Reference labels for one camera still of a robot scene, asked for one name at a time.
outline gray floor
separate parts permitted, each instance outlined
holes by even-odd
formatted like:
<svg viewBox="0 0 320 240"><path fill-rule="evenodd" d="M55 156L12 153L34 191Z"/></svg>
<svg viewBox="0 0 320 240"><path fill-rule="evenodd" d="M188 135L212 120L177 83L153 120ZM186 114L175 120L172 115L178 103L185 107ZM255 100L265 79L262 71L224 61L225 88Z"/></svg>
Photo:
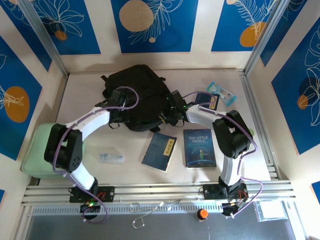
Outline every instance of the gray floor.
<svg viewBox="0 0 320 240"><path fill-rule="evenodd" d="M80 216L34 216L28 240L294 240L289 220L258 222L251 205L235 219L212 213L198 222L194 213L151 214L134 229L140 215L109 215L106 223L84 223Z"/></svg>

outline orange bottle cap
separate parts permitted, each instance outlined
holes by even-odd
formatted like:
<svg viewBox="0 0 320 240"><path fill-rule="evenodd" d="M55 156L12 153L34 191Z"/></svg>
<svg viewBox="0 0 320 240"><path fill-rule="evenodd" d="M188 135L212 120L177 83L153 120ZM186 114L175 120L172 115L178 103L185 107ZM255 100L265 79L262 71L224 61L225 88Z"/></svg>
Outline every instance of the orange bottle cap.
<svg viewBox="0 0 320 240"><path fill-rule="evenodd" d="M202 209L202 210L200 211L200 217L202 217L203 219L206 219L208 216L209 216L209 213L208 213L207 210Z"/></svg>

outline dark blue book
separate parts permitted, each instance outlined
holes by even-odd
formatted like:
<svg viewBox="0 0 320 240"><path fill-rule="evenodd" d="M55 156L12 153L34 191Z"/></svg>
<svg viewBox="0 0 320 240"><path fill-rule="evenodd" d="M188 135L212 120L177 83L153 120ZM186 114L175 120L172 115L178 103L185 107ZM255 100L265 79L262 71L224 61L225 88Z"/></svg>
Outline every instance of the dark blue book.
<svg viewBox="0 0 320 240"><path fill-rule="evenodd" d="M198 93L196 95L194 103L195 104L212 103L212 104L203 105L202 107L216 111L217 107L218 107L218 102L219 102L220 96L219 96L219 94L213 94L213 95L214 95L214 97L212 97L208 94Z"/></svg>
<svg viewBox="0 0 320 240"><path fill-rule="evenodd" d="M184 130L183 137L187 168L214 168L217 166L210 129Z"/></svg>
<svg viewBox="0 0 320 240"><path fill-rule="evenodd" d="M1 201L2 201L2 198L4 197L5 195L5 191L0 189L0 204L1 204Z"/></svg>
<svg viewBox="0 0 320 240"><path fill-rule="evenodd" d="M156 132L144 155L142 164L166 172L176 141L176 137Z"/></svg>
<svg viewBox="0 0 320 240"><path fill-rule="evenodd" d="M314 192L314 195L316 197L316 199L318 199L318 202L320 204L320 181L312 183L312 190Z"/></svg>

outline white tabletop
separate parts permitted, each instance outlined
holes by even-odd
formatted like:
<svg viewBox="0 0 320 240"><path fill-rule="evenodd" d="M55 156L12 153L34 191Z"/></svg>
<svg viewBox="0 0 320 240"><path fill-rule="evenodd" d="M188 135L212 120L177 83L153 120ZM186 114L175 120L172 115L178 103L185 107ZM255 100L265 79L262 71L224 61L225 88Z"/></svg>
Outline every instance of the white tabletop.
<svg viewBox="0 0 320 240"><path fill-rule="evenodd" d="M204 91L213 81L237 95L237 100L226 107L222 99L218 103L218 111L237 110L248 128L254 130L254 140L258 151L244 159L242 175L257 180L270 180L266 161L257 137L257 131L250 113L245 92L237 70L158 70L159 77L166 78L170 91L178 90L182 96ZM108 76L113 72L71 74L66 85L62 104L58 114L58 123L69 123L89 112L96 103L104 100L102 91L105 89L101 75ZM188 97L187 102L194 101L196 94ZM205 127L193 123L185 123L184 127L172 127L162 124L160 133L177 137L175 149L167 172L141 164L153 133L150 131L130 131L124 124L118 129L108 125L100 127L87 137L87 145L82 162L88 171L98 179L100 184L156 184L156 183L187 183L217 181L223 167L223 154L218 147L212 130L213 145L216 157L216 168L187 169L185 166L184 129L203 129ZM124 155L124 163L109 164L99 162L99 156L113 148ZM40 185L65 184L66 180L42 179Z"/></svg>

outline light green pillow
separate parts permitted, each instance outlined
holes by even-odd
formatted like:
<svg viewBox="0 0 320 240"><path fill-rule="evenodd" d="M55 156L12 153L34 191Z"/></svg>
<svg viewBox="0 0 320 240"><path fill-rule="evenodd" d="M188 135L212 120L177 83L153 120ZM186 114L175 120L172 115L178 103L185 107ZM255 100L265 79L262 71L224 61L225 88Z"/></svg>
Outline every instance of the light green pillow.
<svg viewBox="0 0 320 240"><path fill-rule="evenodd" d="M44 123L38 126L33 135L29 150L23 160L23 172L39 179L59 179L62 175L54 173L52 165L45 161L44 154L50 131L55 123ZM85 151L85 141L82 144L82 153Z"/></svg>

